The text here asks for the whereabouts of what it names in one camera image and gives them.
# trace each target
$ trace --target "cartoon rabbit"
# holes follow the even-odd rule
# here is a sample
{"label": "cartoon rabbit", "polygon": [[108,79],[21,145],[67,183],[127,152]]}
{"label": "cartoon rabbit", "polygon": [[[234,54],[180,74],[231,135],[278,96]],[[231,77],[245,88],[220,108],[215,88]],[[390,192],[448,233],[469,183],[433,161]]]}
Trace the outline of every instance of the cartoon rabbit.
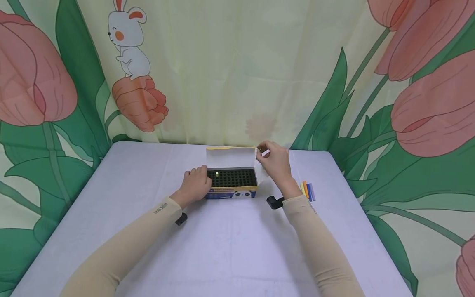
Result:
{"label": "cartoon rabbit", "polygon": [[144,77],[150,73],[150,62],[138,46],[143,43],[143,32],[140,24],[147,21],[145,12],[139,7],[124,11],[127,0],[113,0],[115,10],[109,14],[109,38],[120,55],[116,58],[121,62],[125,76],[130,79]]}

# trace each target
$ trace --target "green stem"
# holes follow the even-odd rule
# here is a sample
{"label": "green stem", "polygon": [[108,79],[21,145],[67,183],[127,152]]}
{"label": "green stem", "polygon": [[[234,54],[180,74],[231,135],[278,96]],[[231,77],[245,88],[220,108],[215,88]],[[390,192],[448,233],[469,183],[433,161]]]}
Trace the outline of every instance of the green stem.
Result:
{"label": "green stem", "polygon": [[51,163],[51,168],[53,169],[53,174],[58,184],[59,191],[61,196],[66,202],[66,206],[69,209],[71,207],[71,198],[67,193],[66,186],[64,185],[63,177],[61,176],[61,171],[59,169],[59,161],[57,150],[55,148],[53,133],[56,133],[53,124],[50,122],[44,122],[43,124],[43,133],[45,134],[46,148],[49,150],[49,161]]}
{"label": "green stem", "polygon": [[39,214],[41,216],[41,209],[32,203],[30,200],[26,199],[20,192],[10,187],[9,185],[0,181],[0,193],[10,197],[13,201],[18,203],[21,206],[24,206],[31,210],[32,212]]}
{"label": "green stem", "polygon": [[120,110],[116,110],[114,111],[113,113],[111,113],[111,115],[107,118],[107,120],[105,121],[104,123],[104,127],[105,127],[105,134],[107,135],[107,131],[109,130],[109,125],[111,124],[111,122],[118,116],[118,115],[121,115],[122,113],[120,112]]}
{"label": "green stem", "polygon": [[368,100],[366,100],[366,103],[364,104],[363,108],[360,110],[360,113],[358,113],[356,120],[354,121],[353,125],[350,128],[350,131],[347,134],[347,137],[351,137],[353,135],[353,132],[356,130],[356,127],[358,127],[358,124],[360,123],[364,114],[368,111],[368,108],[370,107],[371,103],[373,103],[374,99],[376,98],[380,90],[383,88],[384,84],[388,81],[388,79],[389,76],[386,74],[385,76],[383,76],[380,83],[373,90]]}
{"label": "green stem", "polygon": [[363,73],[363,70],[366,68],[366,66],[370,62],[371,58],[374,56],[374,54],[376,53],[378,48],[381,46],[383,41],[386,39],[389,32],[390,32],[389,28],[386,28],[383,31],[383,33],[381,34],[381,36],[378,38],[378,40],[373,44],[370,51],[366,54],[366,57],[364,57],[364,59],[361,62],[360,66],[358,67],[355,74],[353,75],[353,78],[351,79],[348,86],[346,87],[345,92],[343,93],[343,96],[340,99],[340,104],[346,99],[348,94],[352,91],[354,85],[356,84],[356,81],[358,80],[358,78],[360,78],[361,73]]}
{"label": "green stem", "polygon": [[14,13],[18,14],[25,20],[30,21],[26,11],[23,9],[23,6],[21,5],[19,0],[7,0],[7,2],[8,4],[10,4],[11,9]]}
{"label": "green stem", "polygon": [[461,238],[454,232],[450,231],[449,229],[446,229],[440,226],[439,224],[436,224],[433,221],[423,218],[412,212],[400,210],[399,208],[395,208],[391,206],[383,206],[383,205],[362,205],[361,207],[365,211],[385,211],[385,212],[394,213],[401,217],[416,221],[419,224],[422,224],[428,228],[431,228],[435,232],[438,232],[440,235],[445,236],[447,239],[453,241],[458,246],[463,246],[464,243],[466,242],[463,238]]}

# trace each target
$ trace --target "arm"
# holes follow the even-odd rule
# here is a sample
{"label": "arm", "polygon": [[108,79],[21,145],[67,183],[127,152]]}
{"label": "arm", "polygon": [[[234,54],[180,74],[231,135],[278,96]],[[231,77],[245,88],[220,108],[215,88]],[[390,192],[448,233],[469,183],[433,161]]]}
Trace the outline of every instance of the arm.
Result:
{"label": "arm", "polygon": [[90,255],[67,281],[61,297],[113,297],[121,280],[158,236],[211,188],[206,166],[185,172],[183,183],[147,213],[130,223]]}
{"label": "arm", "polygon": [[322,297],[364,297],[342,249],[292,178],[289,151],[265,141],[258,146],[256,158],[284,196],[285,215],[297,232]]}
{"label": "arm", "polygon": [[364,297],[345,254],[305,195],[286,199],[284,212],[297,232],[322,297]]}

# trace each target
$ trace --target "curtain backdrop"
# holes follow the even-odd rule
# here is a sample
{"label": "curtain backdrop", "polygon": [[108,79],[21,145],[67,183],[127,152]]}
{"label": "curtain backdrop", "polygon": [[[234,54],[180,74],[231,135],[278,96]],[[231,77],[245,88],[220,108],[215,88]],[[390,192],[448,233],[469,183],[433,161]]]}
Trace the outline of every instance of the curtain backdrop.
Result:
{"label": "curtain backdrop", "polygon": [[265,139],[332,154],[414,296],[475,296],[474,10],[0,0],[0,297],[114,142]]}

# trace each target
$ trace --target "orange flower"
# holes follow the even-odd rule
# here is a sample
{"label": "orange flower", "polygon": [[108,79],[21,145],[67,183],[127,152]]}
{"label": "orange flower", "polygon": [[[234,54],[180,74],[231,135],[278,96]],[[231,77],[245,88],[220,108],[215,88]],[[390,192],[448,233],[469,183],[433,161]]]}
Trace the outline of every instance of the orange flower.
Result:
{"label": "orange flower", "polygon": [[130,80],[123,77],[112,86],[112,96],[120,112],[144,132],[153,132],[168,114],[165,95],[155,89],[150,76]]}
{"label": "orange flower", "polygon": [[0,119],[39,125],[68,117],[76,104],[73,80],[49,38],[0,10]]}
{"label": "orange flower", "polygon": [[377,22],[398,28],[375,71],[393,81],[406,80],[421,70],[475,11],[475,0],[368,1]]}
{"label": "orange flower", "polygon": [[272,114],[253,115],[246,121],[246,134],[258,143],[270,139],[272,133],[276,131],[276,122]]}
{"label": "orange flower", "polygon": [[456,262],[455,278],[464,297],[475,296],[475,236],[462,246]]}
{"label": "orange flower", "polygon": [[449,153],[475,136],[475,50],[446,62],[406,88],[391,122],[407,152],[421,157]]}

